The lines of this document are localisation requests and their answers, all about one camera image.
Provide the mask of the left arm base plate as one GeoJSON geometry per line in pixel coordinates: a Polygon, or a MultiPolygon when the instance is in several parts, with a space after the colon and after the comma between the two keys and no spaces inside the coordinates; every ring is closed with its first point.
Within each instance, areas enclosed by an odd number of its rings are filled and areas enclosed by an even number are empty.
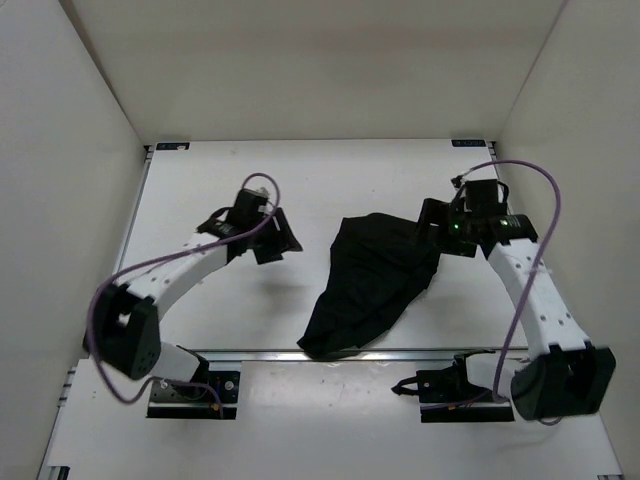
{"type": "Polygon", "coordinates": [[[241,364],[211,363],[206,383],[216,391],[221,403],[207,389],[154,384],[149,394],[146,417],[171,420],[235,420],[241,386],[241,364]]]}

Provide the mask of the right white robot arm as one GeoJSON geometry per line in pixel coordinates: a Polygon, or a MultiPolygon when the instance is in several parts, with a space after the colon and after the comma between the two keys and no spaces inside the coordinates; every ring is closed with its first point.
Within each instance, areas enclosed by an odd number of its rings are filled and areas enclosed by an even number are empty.
{"type": "Polygon", "coordinates": [[[395,394],[417,397],[427,421],[466,421],[475,403],[496,404],[499,421],[550,424],[598,412],[616,359],[610,348],[594,346],[570,313],[527,216],[508,214],[500,200],[427,199],[417,237],[434,241],[444,254],[483,253],[515,307],[528,358],[510,360],[505,349],[461,353],[445,369],[399,381],[395,394]]]}

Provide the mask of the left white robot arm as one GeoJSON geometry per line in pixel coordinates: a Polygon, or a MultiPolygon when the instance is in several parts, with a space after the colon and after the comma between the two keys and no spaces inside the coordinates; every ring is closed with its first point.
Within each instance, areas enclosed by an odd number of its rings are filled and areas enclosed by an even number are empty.
{"type": "Polygon", "coordinates": [[[220,209],[179,252],[131,266],[128,273],[141,273],[106,283],[90,307],[85,349],[99,367],[107,364],[131,380],[163,379],[185,397],[197,398],[208,389],[208,362],[161,340],[164,315],[205,277],[248,251],[263,265],[302,250],[282,208],[220,209]]]}

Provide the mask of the black skirt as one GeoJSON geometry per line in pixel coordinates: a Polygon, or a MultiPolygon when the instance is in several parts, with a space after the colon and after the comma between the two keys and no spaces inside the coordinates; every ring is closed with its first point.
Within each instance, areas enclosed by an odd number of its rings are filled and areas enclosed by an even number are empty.
{"type": "Polygon", "coordinates": [[[436,275],[440,252],[416,244],[416,223],[384,213],[347,217],[330,271],[297,345],[314,359],[362,348],[390,330],[436,275]]]}

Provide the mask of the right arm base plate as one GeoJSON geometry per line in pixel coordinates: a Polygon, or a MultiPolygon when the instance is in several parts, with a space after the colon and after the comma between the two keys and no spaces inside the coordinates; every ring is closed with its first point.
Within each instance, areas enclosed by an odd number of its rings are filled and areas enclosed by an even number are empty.
{"type": "Polygon", "coordinates": [[[489,389],[468,381],[461,357],[444,369],[417,370],[413,377],[400,380],[391,391],[398,396],[416,397],[424,424],[515,421],[508,403],[496,403],[489,389]]]}

